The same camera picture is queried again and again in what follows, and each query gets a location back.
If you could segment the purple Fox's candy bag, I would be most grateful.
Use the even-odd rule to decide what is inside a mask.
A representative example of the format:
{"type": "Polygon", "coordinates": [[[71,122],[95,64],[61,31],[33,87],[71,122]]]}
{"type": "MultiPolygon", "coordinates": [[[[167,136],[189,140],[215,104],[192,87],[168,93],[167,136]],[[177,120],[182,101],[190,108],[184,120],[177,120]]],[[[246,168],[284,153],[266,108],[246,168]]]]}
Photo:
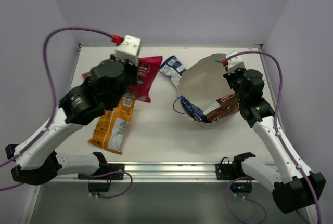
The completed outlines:
{"type": "Polygon", "coordinates": [[[86,78],[89,77],[89,76],[90,76],[90,73],[89,73],[89,72],[86,72],[86,73],[82,74],[83,79],[86,79],[86,78]]]}

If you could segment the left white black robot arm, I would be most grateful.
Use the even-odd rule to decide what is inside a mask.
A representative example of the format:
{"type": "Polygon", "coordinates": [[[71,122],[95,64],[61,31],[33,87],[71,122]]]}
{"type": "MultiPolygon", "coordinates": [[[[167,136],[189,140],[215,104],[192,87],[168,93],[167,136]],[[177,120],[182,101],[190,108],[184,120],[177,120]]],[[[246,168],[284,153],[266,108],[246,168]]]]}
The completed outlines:
{"type": "Polygon", "coordinates": [[[6,154],[16,162],[11,170],[15,182],[42,185],[57,176],[82,174],[104,178],[110,171],[100,152],[66,155],[56,152],[69,136],[117,107],[131,85],[137,84],[138,57],[111,55],[91,68],[84,82],[72,88],[35,136],[20,145],[9,144],[6,154]]]}

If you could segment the orange snack packet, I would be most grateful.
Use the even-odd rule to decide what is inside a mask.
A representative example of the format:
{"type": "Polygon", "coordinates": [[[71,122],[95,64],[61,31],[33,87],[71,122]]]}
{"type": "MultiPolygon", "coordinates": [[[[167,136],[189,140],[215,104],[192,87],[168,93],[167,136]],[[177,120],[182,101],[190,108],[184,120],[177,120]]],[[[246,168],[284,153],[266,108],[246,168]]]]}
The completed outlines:
{"type": "Polygon", "coordinates": [[[132,119],[134,106],[134,99],[123,98],[112,111],[105,111],[105,114],[99,118],[92,138],[88,140],[88,143],[121,155],[123,141],[132,119]]]}

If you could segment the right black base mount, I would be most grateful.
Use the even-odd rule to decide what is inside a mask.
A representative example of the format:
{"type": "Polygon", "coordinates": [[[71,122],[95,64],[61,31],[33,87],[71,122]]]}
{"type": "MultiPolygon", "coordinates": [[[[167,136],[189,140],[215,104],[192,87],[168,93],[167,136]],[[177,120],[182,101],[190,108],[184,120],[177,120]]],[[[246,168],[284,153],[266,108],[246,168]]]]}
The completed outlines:
{"type": "MultiPolygon", "coordinates": [[[[236,164],[229,160],[228,157],[223,157],[221,161],[215,164],[215,173],[217,180],[235,180],[241,177],[246,177],[243,171],[236,164]]],[[[246,182],[234,182],[230,189],[233,193],[249,196],[252,192],[252,181],[247,180],[246,182]]]]}

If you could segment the dark blue snack packet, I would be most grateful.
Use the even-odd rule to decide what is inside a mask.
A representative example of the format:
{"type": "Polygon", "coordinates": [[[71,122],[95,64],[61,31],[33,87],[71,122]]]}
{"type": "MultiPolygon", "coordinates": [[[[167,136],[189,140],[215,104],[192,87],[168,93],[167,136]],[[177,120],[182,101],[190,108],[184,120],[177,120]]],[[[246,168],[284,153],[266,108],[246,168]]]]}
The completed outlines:
{"type": "Polygon", "coordinates": [[[208,119],[205,116],[204,112],[196,105],[190,103],[185,97],[180,98],[181,105],[185,112],[195,121],[208,123],[208,119]]]}

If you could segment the blue white snack packet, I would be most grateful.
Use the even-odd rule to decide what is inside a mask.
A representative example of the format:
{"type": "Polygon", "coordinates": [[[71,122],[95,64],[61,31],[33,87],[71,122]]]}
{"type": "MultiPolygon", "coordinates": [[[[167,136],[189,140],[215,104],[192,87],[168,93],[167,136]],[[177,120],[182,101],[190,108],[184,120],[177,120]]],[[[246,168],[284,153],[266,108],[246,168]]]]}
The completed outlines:
{"type": "Polygon", "coordinates": [[[170,78],[173,85],[177,88],[183,73],[186,71],[185,66],[176,56],[168,57],[160,66],[159,72],[170,78]]]}

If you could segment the blue checkered paper bag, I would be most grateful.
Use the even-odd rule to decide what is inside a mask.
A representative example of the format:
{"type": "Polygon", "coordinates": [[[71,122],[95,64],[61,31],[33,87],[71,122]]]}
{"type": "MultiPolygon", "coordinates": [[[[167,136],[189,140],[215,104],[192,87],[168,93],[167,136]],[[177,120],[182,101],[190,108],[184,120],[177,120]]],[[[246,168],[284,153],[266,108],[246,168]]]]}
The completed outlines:
{"type": "Polygon", "coordinates": [[[211,54],[199,60],[183,73],[180,83],[176,88],[176,99],[173,104],[175,112],[186,116],[189,120],[205,128],[220,125],[239,112],[213,123],[202,123],[193,120],[185,112],[180,102],[180,98],[185,97],[190,103],[204,111],[213,101],[234,93],[227,80],[223,77],[226,70],[221,61],[225,58],[226,54],[224,53],[211,54]]]}

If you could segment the aluminium mounting rail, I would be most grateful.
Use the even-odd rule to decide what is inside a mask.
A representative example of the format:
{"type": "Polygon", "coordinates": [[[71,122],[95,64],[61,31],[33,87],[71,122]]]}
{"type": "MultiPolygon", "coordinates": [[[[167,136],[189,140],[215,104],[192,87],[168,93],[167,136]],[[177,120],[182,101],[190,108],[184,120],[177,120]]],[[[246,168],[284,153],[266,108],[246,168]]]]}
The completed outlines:
{"type": "Polygon", "coordinates": [[[112,162],[134,182],[219,182],[217,162],[112,162]]]}

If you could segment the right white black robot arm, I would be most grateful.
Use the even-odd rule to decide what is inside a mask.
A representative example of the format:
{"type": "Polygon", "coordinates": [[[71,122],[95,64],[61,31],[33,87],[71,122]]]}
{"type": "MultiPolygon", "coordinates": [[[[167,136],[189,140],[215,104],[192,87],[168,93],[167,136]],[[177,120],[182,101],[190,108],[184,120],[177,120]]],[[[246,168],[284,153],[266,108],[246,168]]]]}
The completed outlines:
{"type": "Polygon", "coordinates": [[[252,177],[265,186],[279,210],[285,214],[318,200],[326,184],[322,173],[314,173],[300,158],[284,134],[271,105],[263,97],[263,75],[253,69],[238,69],[224,74],[239,100],[242,118],[261,138],[278,170],[262,163],[253,153],[234,157],[232,173],[236,178],[252,177]]]}

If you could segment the brown chocolate snack packet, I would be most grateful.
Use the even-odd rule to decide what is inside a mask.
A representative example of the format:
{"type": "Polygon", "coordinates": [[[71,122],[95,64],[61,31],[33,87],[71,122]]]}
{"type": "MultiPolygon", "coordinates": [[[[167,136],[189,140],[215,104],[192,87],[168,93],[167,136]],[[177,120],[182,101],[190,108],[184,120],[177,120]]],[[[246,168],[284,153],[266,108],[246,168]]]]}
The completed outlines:
{"type": "Polygon", "coordinates": [[[209,123],[216,122],[239,111],[239,100],[235,93],[213,101],[204,111],[209,123]]]}

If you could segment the pink snack packet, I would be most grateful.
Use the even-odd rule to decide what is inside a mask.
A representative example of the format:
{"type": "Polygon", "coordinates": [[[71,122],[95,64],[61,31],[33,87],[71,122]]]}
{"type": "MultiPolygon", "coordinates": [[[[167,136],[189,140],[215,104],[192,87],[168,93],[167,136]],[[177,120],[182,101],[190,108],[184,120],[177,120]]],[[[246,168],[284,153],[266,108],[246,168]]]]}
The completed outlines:
{"type": "Polygon", "coordinates": [[[131,85],[124,98],[151,103],[149,92],[162,64],[162,56],[139,58],[137,85],[131,85]]]}

